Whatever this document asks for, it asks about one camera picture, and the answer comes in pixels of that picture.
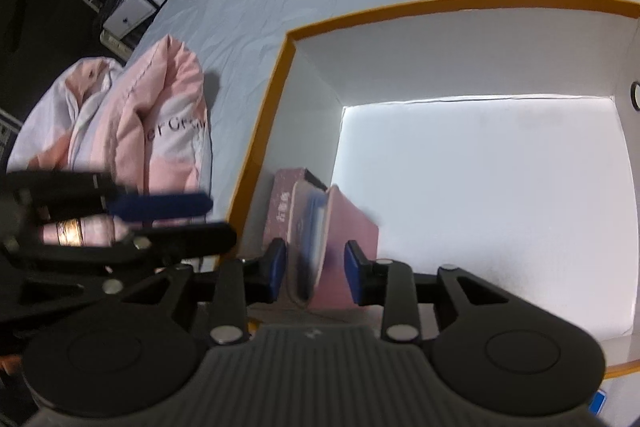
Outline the blue card pack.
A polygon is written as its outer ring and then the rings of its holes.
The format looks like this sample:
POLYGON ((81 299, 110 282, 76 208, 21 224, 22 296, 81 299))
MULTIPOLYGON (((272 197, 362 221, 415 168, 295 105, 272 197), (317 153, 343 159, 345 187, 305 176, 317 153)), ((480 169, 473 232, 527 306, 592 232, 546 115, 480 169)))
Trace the blue card pack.
POLYGON ((599 389, 591 398, 588 404, 588 411, 593 416, 598 416, 605 405, 605 401, 606 401, 606 392, 602 389, 599 389))

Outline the pink grey folded quilt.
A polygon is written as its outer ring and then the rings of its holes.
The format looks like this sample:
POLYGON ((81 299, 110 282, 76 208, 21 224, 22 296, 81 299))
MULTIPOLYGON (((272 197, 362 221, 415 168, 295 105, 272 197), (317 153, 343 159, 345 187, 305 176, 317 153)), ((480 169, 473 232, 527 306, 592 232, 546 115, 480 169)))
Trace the pink grey folded quilt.
POLYGON ((207 194, 209 152, 204 72, 165 36, 126 67, 89 57, 64 70, 27 116, 8 168, 99 171, 144 194, 207 194))

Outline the maroon photo card box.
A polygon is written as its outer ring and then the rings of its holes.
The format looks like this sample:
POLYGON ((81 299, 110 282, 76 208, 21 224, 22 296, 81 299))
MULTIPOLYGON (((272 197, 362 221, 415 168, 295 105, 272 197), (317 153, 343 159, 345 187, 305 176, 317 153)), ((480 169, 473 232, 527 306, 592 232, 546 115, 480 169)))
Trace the maroon photo card box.
POLYGON ((312 186, 326 191, 328 187, 311 171, 305 168, 285 168, 276 172, 269 197, 269 206, 262 247, 269 246, 273 239, 288 239, 288 219, 291 216, 293 188, 297 181, 304 180, 312 186))

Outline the left nightstand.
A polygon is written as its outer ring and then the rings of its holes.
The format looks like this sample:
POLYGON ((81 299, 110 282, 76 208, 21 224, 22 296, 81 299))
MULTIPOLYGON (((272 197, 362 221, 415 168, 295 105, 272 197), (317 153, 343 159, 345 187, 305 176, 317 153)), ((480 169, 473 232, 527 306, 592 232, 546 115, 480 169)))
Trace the left nightstand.
POLYGON ((121 60, 128 61, 145 31, 168 0, 108 0, 101 9, 100 40, 121 60))

